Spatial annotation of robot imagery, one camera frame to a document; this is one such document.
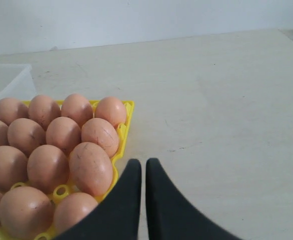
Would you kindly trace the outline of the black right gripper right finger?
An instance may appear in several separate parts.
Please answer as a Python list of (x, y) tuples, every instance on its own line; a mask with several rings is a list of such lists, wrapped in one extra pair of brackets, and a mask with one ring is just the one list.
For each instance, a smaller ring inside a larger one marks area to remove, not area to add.
[(159, 159), (146, 162), (145, 205), (150, 240), (238, 240), (194, 207), (173, 184)]

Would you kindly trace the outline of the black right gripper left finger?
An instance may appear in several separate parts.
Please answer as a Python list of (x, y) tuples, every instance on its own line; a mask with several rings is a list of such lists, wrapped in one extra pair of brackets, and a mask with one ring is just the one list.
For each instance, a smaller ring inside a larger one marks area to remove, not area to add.
[(130, 159), (105, 199), (56, 240), (136, 240), (141, 210), (142, 168)]

